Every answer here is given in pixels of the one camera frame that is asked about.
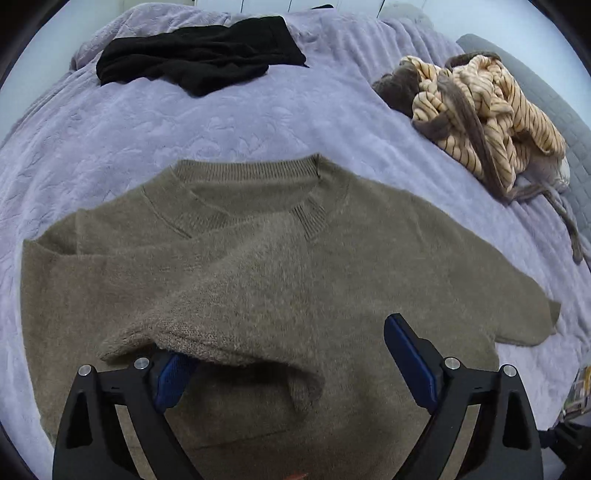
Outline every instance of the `ribbed neckline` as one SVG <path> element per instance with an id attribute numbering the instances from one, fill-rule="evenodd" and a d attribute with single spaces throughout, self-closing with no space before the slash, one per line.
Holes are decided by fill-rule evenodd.
<path id="1" fill-rule="evenodd" d="M 144 193 L 156 212 L 176 230 L 187 236 L 200 235 L 211 229 L 231 226 L 254 217 L 236 216 L 211 205 L 187 185 L 198 181 L 219 183 L 247 181 L 252 191 L 268 180 L 317 179 L 305 197 L 286 212 L 294 215 L 306 239 L 316 236 L 326 226 L 331 213 L 343 202 L 350 174 L 324 158 L 311 155 L 298 160 L 260 163 L 210 163 L 181 160 L 144 185 Z"/>

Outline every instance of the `gray pillow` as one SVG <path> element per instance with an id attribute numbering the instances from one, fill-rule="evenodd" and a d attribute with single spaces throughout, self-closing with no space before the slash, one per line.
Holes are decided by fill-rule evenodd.
<path id="1" fill-rule="evenodd" d="M 499 54 L 523 93 L 540 107 L 568 146 L 566 158 L 570 167 L 570 187 L 564 196 L 573 207 L 581 233 L 591 241 L 591 130 L 581 117 L 532 70 L 494 43 L 477 35 L 464 35 L 457 41 L 465 52 L 489 50 Z"/>

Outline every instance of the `brown sweater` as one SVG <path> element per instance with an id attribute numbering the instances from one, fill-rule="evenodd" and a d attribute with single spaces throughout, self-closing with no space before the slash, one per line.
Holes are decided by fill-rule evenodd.
<path id="1" fill-rule="evenodd" d="M 319 155 L 181 161 L 80 210 L 25 241 L 21 300 L 52 438 L 81 364 L 154 343 L 211 362 L 167 418 L 212 480 L 390 479 L 428 419 L 384 345 L 390 313 L 484 369 L 495 340 L 536 345 L 558 316 L 445 213 Z"/>

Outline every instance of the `bedspread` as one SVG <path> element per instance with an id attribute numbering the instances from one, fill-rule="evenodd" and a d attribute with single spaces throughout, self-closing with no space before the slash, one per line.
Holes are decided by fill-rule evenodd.
<path id="1" fill-rule="evenodd" d="M 461 53 L 459 46 L 410 22 L 310 11 L 285 16 L 309 69 L 271 66 L 259 79 L 202 98 L 165 80 L 99 86 L 96 61 L 115 37 L 243 18 L 170 4 L 131 9 L 81 46 L 68 74 L 30 107 L 0 148 L 0 420 L 23 458 L 41 480 L 50 478 L 51 445 L 22 345 L 22 240 L 180 158 L 260 161 L 320 152 L 358 175 L 427 199 L 490 242 L 562 302 L 557 334 L 542 345 L 497 346 L 501 362 L 519 368 L 538 428 L 551 426 L 589 349 L 589 269 L 573 262 L 564 224 L 545 199 L 509 207 L 493 200 L 371 88 L 404 55 L 442 65 Z"/>

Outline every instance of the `black clothing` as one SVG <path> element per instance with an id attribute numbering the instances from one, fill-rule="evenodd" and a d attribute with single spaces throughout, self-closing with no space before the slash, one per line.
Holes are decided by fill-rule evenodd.
<path id="1" fill-rule="evenodd" d="M 165 78 L 197 96 L 263 75 L 269 65 L 303 66 L 282 17 L 247 18 L 232 25 L 179 28 L 152 37 L 116 38 L 96 74 L 100 84 Z"/>

